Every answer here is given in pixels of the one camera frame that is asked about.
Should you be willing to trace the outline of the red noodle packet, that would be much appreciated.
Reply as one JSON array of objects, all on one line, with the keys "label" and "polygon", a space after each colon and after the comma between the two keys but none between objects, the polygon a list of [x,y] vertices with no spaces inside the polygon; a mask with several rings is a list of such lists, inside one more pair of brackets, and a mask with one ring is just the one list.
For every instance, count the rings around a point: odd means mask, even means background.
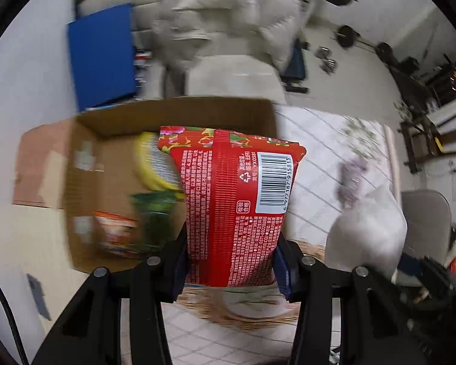
[{"label": "red noodle packet", "polygon": [[183,126],[162,127],[158,148],[171,157],[183,186],[190,283],[269,285],[306,149],[272,137]]}]

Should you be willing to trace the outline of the white plastic pack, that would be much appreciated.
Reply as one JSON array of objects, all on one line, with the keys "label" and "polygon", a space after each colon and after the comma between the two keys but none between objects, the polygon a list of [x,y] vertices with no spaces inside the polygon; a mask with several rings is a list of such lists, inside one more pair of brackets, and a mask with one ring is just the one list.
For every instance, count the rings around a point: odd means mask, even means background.
[{"label": "white plastic pack", "polygon": [[334,221],[326,241],[324,263],[343,271],[367,265],[392,279],[407,229],[396,198],[388,186],[380,186]]}]

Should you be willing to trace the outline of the orange snack bag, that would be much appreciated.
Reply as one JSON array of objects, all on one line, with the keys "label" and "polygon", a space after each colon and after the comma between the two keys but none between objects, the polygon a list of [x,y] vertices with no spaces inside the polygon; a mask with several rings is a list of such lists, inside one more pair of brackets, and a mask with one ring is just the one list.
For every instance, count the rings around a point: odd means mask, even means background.
[{"label": "orange snack bag", "polygon": [[103,250],[124,258],[138,257],[136,220],[100,211],[96,211],[94,216],[98,226],[98,244]]}]

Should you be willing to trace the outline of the grey chair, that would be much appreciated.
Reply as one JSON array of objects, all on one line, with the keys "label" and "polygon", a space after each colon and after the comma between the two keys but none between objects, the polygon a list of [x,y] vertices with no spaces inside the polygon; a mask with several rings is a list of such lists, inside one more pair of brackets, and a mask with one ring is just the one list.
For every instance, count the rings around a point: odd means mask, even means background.
[{"label": "grey chair", "polygon": [[419,261],[428,257],[443,266],[449,250],[451,208],[447,199],[433,189],[401,193],[402,211],[408,230],[397,269],[396,283],[419,287]]}]

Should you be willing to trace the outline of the dark green snack bag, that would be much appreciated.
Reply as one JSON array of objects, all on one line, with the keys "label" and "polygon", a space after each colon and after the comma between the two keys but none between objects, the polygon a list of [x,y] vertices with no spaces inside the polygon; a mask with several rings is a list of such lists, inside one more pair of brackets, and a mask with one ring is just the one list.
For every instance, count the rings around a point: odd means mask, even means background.
[{"label": "dark green snack bag", "polygon": [[141,253],[159,251],[177,237],[171,218],[171,211],[177,203],[175,192],[132,194],[131,201],[139,217],[136,247]]}]

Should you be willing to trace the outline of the lavender fuzzy cloth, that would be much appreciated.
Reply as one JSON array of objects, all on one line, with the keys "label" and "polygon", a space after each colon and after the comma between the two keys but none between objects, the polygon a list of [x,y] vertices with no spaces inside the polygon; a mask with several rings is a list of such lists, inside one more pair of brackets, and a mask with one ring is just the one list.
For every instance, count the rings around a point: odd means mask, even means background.
[{"label": "lavender fuzzy cloth", "polygon": [[361,183],[368,168],[368,160],[363,157],[353,157],[341,164],[337,195],[342,208],[352,208],[360,199]]}]

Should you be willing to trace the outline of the brown cardboard box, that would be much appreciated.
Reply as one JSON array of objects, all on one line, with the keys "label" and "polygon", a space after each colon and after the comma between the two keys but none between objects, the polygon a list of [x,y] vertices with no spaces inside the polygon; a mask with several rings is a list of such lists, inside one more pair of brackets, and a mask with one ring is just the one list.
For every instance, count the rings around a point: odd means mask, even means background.
[{"label": "brown cardboard box", "polygon": [[63,236],[74,269],[133,267],[134,259],[99,247],[102,230],[94,215],[137,216],[131,197],[149,190],[136,151],[138,137],[163,126],[278,133],[272,102],[263,99],[184,96],[88,110],[21,136],[12,203],[63,210]]}]

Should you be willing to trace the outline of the yellow silver snack bag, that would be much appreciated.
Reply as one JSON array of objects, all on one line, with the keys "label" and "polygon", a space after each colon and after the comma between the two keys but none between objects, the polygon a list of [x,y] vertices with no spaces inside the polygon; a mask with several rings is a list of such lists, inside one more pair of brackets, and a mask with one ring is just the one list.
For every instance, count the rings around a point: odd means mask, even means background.
[{"label": "yellow silver snack bag", "polygon": [[180,176],[170,155],[158,149],[159,135],[143,132],[135,140],[136,173],[151,191],[172,191],[178,200],[184,199]]}]

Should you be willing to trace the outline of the dark wooden shelf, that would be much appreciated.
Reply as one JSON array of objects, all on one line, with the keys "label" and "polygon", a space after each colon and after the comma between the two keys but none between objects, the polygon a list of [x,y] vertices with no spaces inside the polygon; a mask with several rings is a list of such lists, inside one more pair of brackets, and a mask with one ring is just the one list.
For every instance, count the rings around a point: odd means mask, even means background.
[{"label": "dark wooden shelf", "polygon": [[401,122],[397,131],[403,136],[408,160],[404,162],[412,175],[434,159],[456,157],[456,115],[433,123],[427,115],[412,122]]}]

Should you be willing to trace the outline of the small chrome dumbbell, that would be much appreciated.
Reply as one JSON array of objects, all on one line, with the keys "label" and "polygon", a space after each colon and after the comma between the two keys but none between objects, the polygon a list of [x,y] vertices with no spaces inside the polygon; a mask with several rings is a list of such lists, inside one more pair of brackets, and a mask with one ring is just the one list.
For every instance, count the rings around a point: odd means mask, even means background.
[{"label": "small chrome dumbbell", "polygon": [[338,68],[337,61],[331,55],[332,51],[327,47],[320,46],[315,51],[315,57],[320,60],[320,68],[328,75],[335,73]]}]

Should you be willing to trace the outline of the blue black exercise bench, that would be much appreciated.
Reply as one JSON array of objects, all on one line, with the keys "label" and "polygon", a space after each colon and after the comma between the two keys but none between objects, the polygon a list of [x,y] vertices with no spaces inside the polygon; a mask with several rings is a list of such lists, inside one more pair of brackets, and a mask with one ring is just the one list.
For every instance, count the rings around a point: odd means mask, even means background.
[{"label": "blue black exercise bench", "polygon": [[301,84],[306,79],[306,65],[303,53],[304,46],[307,46],[307,43],[301,43],[299,39],[295,40],[291,60],[287,65],[287,68],[280,74],[287,92],[299,94],[309,93],[309,88]]}]

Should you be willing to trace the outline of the beige sofa chair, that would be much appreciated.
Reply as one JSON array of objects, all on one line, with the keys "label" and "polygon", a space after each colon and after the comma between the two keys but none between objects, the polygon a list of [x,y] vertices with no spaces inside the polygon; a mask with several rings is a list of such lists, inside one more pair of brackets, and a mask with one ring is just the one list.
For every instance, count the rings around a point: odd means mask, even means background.
[{"label": "beige sofa chair", "polygon": [[132,7],[131,33],[135,47],[151,50],[154,82],[163,82],[164,94],[264,98],[274,103],[286,101],[277,70],[266,58],[253,54],[202,52],[190,66],[179,68],[163,58],[155,40],[152,22],[160,0],[75,0],[78,17],[107,8],[129,4]]}]

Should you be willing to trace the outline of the blue flat board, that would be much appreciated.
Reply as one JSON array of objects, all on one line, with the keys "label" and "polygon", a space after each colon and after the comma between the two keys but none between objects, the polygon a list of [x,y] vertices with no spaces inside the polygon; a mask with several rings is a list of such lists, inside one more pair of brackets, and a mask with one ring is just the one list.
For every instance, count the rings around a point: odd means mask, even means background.
[{"label": "blue flat board", "polygon": [[136,93],[129,4],[68,24],[67,38],[78,110],[105,106]]}]

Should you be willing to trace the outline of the white puffy jacket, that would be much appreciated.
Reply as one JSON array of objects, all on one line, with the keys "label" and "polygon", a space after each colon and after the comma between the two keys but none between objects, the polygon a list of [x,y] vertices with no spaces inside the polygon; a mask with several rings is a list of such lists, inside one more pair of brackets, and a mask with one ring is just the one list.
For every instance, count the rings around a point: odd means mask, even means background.
[{"label": "white puffy jacket", "polygon": [[164,60],[179,68],[211,50],[253,54],[282,71],[299,28],[299,0],[160,0],[152,22]]}]

